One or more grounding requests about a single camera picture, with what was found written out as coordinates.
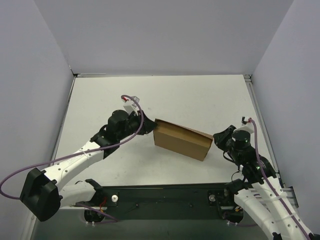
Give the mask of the brown cardboard box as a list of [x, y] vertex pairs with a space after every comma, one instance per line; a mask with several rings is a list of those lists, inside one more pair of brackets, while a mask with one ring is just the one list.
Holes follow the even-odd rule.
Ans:
[[156, 119], [155, 123], [155, 146], [201, 162], [205, 160], [214, 140], [212, 135], [161, 119]]

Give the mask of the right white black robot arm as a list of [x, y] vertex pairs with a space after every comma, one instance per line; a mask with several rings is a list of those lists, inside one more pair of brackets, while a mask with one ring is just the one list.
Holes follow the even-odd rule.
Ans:
[[251, 144], [255, 130], [230, 125], [213, 135], [214, 144], [226, 153], [245, 177], [226, 184], [234, 203], [247, 213], [269, 240], [318, 240], [299, 217], [270, 162]]

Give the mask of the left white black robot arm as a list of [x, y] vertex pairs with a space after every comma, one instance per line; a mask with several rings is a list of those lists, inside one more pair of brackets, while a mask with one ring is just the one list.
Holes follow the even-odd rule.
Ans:
[[94, 180], [84, 180], [74, 186], [67, 183], [91, 165], [107, 158], [119, 147], [120, 142], [134, 134], [147, 135], [157, 127], [157, 123], [143, 111], [127, 113], [115, 110], [106, 125], [71, 158], [43, 170], [35, 167], [28, 172], [20, 201], [41, 222], [54, 216], [61, 207], [88, 202], [92, 206], [101, 203], [102, 187]]

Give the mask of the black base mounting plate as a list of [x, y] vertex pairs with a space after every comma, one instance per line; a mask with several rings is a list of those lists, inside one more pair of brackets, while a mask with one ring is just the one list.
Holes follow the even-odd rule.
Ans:
[[89, 223], [124, 220], [229, 220], [239, 223], [244, 210], [223, 183], [103, 186], [85, 205]]

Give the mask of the aluminium frame rail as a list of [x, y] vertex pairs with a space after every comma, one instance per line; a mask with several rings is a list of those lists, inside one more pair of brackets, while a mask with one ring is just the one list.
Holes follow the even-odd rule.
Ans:
[[295, 208], [299, 208], [299, 204], [297, 201], [297, 197], [294, 191], [294, 188], [292, 186], [290, 187], [285, 187], [282, 189], [286, 194], [287, 194], [287, 199], [289, 200], [290, 204]]

